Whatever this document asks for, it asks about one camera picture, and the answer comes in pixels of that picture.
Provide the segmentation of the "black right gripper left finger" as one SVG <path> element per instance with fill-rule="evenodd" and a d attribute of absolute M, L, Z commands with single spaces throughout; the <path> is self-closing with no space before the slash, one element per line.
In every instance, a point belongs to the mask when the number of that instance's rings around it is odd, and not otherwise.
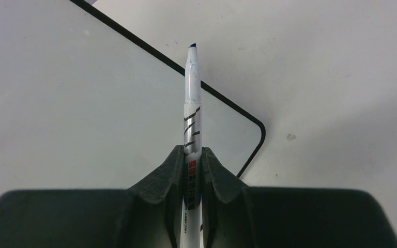
<path fill-rule="evenodd" d="M 0 247 L 179 247 L 184 148 L 126 190 L 14 190 Z"/>

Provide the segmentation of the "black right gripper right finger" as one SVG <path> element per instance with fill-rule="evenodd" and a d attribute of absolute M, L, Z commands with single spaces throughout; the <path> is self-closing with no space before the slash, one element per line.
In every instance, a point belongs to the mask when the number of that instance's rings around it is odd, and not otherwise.
<path fill-rule="evenodd" d="M 382 207 L 349 189 L 250 187 L 202 150 L 205 247 L 397 247 Z"/>

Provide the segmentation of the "white marker pen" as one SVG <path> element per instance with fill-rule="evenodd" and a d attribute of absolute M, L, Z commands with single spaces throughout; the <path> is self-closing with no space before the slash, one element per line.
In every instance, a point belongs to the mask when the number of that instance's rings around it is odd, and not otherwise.
<path fill-rule="evenodd" d="M 184 196 L 180 247 L 200 247 L 202 97 L 195 43 L 188 47 L 184 102 Z"/>

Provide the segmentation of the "white whiteboard black frame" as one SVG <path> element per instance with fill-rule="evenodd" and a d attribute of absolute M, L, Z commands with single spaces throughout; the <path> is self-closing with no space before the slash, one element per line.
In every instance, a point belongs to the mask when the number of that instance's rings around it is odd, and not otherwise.
<path fill-rule="evenodd" d="M 131 187 L 184 142 L 184 82 L 71 1 L 0 1 L 0 196 Z"/>

